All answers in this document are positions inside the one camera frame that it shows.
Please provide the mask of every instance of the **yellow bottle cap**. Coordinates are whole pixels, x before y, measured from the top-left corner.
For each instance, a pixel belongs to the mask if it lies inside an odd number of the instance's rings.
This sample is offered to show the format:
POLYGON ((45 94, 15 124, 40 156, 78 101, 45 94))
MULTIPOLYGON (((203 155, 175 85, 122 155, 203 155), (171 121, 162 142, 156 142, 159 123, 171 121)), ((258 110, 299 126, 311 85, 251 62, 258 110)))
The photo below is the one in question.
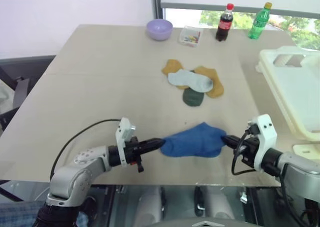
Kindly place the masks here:
POLYGON ((264 8, 266 8, 266 9, 270 10, 271 7, 272 7, 272 3, 270 3, 270 2, 267 2, 267 3, 264 4, 264 8))

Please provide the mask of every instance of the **dark green sock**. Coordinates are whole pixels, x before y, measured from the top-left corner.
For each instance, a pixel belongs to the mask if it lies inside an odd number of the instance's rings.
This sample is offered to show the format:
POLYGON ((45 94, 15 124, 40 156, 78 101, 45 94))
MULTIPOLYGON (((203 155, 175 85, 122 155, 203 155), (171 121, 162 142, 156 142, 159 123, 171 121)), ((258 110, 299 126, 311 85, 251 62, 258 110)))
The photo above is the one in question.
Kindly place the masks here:
POLYGON ((204 100, 205 93, 194 91, 192 88, 186 88, 183 91, 182 100, 186 105, 191 107, 200 106, 204 100))

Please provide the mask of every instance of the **beige table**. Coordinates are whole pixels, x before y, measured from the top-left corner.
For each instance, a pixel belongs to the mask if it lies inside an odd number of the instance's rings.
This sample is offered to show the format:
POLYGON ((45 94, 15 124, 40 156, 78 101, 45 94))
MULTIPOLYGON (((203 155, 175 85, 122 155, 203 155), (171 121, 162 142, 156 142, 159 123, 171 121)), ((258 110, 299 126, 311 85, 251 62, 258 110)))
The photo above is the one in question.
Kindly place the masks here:
MULTIPOLYGON (((295 140, 264 77, 254 71, 261 49, 292 45, 282 31, 265 31, 258 41, 232 30, 217 42, 206 29, 197 48, 177 43, 180 29, 167 41, 153 41, 143 27, 83 25, 67 41, 0 138, 0 179, 49 181, 52 163, 64 143, 99 120, 128 117, 140 141, 165 137, 201 122, 240 136, 253 117, 268 113, 278 132, 278 148, 295 140), (168 59, 185 69, 216 68, 225 93, 205 96, 200 107, 182 101, 183 91, 161 73, 168 59)), ((59 166, 79 151, 114 145, 116 123, 101 124, 77 138, 59 166)), ((145 171, 115 167, 96 184, 273 186, 264 173, 231 174, 232 150, 216 158, 170 158, 154 151, 142 156, 145 171)), ((247 167, 239 163, 239 170, 247 167)))

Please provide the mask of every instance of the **purple bowl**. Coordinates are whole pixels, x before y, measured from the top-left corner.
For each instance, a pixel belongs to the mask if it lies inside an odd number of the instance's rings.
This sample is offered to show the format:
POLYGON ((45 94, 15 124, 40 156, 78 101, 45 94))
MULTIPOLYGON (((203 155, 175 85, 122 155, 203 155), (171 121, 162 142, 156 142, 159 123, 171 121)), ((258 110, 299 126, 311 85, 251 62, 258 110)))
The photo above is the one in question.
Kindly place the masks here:
POLYGON ((146 25, 146 32, 148 36, 156 41, 167 40, 170 37, 172 30, 172 23, 162 18, 151 20, 146 25))

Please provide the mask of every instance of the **green bottle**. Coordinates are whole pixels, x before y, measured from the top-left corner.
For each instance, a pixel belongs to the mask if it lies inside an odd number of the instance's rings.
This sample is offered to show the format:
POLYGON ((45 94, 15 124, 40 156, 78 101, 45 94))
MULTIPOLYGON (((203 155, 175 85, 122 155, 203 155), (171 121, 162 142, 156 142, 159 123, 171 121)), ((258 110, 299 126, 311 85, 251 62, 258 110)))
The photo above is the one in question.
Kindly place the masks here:
POLYGON ((267 2, 264 5, 264 9, 260 10, 259 13, 256 14, 251 30, 249 31, 248 37, 250 39, 258 39, 264 30, 269 17, 270 17, 270 9, 272 3, 267 2))

